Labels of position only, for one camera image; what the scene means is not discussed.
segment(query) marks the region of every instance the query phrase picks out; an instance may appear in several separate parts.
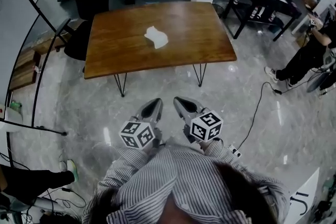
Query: metal hairpin leg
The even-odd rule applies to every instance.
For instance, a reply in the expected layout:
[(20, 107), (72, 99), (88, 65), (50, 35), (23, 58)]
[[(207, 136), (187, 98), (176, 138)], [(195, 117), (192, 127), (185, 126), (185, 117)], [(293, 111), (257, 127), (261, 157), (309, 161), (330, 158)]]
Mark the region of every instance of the metal hairpin leg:
[(198, 74), (197, 74), (197, 72), (196, 72), (196, 68), (195, 68), (195, 66), (193, 65), (193, 68), (194, 68), (195, 73), (196, 73), (196, 76), (197, 76), (198, 86), (199, 86), (199, 87), (202, 87), (202, 84), (203, 84), (203, 79), (204, 79), (204, 74), (205, 74), (206, 65), (207, 65), (207, 63), (206, 63), (205, 66), (204, 66), (203, 75), (202, 75), (202, 64), (201, 64), (201, 63), (199, 64), (199, 75), (200, 75), (199, 78), (198, 78)]
[(116, 83), (117, 83), (118, 89), (120, 91), (121, 97), (125, 97), (124, 93), (125, 93), (125, 84), (126, 84), (127, 73), (125, 74), (124, 86), (122, 87), (122, 90), (121, 90), (121, 83), (120, 83), (119, 74), (117, 74), (117, 76), (114, 75), (114, 78), (116, 80)]

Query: tissue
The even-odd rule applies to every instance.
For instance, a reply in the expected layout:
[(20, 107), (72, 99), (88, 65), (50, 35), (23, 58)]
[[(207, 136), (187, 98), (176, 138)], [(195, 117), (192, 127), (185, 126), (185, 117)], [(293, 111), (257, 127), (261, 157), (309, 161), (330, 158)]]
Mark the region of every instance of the tissue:
[(145, 37), (154, 42), (155, 49), (160, 49), (168, 43), (168, 36), (161, 31), (158, 31), (154, 26), (147, 29)]

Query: black desk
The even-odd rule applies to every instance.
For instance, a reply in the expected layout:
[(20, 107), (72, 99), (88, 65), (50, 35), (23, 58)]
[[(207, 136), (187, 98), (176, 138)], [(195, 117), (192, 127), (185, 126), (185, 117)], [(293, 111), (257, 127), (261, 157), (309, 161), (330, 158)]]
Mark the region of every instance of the black desk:
[[(301, 16), (300, 11), (297, 9), (293, 1), (286, 1), (287, 3), (280, 0), (251, 0), (251, 5), (245, 3), (238, 3), (237, 5), (235, 5), (234, 0), (230, 0), (221, 17), (226, 18), (230, 9), (232, 8), (232, 10), (235, 12), (238, 19), (240, 20), (240, 27), (236, 32), (234, 39), (238, 38), (247, 22), (254, 22), (268, 25), (276, 25), (280, 27), (281, 32), (273, 39), (273, 41), (276, 41), (288, 29), (288, 27)], [(250, 16), (257, 6), (265, 7), (265, 11), (261, 19), (258, 19), (257, 16), (251, 19)], [(270, 22), (268, 19), (272, 15), (273, 11), (288, 15), (291, 17), (291, 20), (285, 26), (279, 23), (278, 18), (275, 18), (273, 22)]]

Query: marble floor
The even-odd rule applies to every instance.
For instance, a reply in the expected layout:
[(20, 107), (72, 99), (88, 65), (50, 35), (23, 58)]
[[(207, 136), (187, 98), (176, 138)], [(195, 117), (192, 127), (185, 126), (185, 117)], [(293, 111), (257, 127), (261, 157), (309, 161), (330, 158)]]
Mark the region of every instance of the marble floor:
[[(225, 24), (236, 31), (237, 21), (230, 16)], [(222, 139), (238, 146), (250, 128), (261, 85), (268, 81), (264, 66), (282, 68), (298, 50), (290, 31), (273, 42), (273, 34), (263, 27), (248, 25), (237, 40), (229, 35), (238, 60), (208, 64), (201, 88), (192, 66), (141, 71), (128, 75), (125, 98), (120, 97), (113, 76), (85, 80), (83, 62), (62, 51), (52, 52), (39, 91), (35, 121), (36, 125), (66, 131), (68, 136), (29, 129), (13, 133), (14, 160), (30, 169), (57, 172), (60, 159), (73, 159), (80, 179), (71, 187), (88, 201), (118, 157), (113, 146), (122, 145), (119, 128), (146, 101), (159, 97), (164, 102), (158, 124), (163, 138), (183, 138), (184, 123), (173, 107), (177, 95), (195, 98), (217, 111), (224, 119)], [(277, 87), (285, 89), (284, 84)], [(335, 172), (336, 91), (319, 98), (317, 92), (306, 93), (306, 88), (303, 85), (284, 95), (264, 88), (254, 127), (241, 147), (241, 161), (268, 173), (282, 165), (286, 155), (288, 164), (319, 166), (319, 193), (325, 179)], [(35, 89), (36, 84), (14, 92), (14, 100), (23, 104), (26, 124), (32, 118)], [(52, 194), (54, 198), (63, 195), (61, 191)]]

